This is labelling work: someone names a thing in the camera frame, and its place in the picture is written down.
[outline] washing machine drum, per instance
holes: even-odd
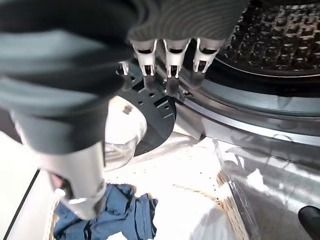
[[[217,59],[232,68],[262,76],[319,75],[320,2],[275,3],[251,1]]]

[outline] laundry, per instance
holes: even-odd
[[[153,224],[156,199],[148,194],[135,197],[132,187],[108,184],[105,191],[105,208],[97,218],[84,221],[59,203],[55,213],[59,220],[53,235],[56,240],[105,240],[122,232],[128,240],[153,239],[156,227]]]

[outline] laundry basket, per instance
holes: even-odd
[[[249,240],[228,178],[221,171],[213,149],[209,138],[196,145],[173,147],[171,150],[160,147],[156,153],[135,157],[126,166],[107,172],[105,181],[135,186],[136,196],[148,193],[156,199],[175,189],[199,193],[226,212],[238,240]],[[44,240],[54,239],[53,230],[58,221],[55,208],[58,202],[58,199],[53,200]]]

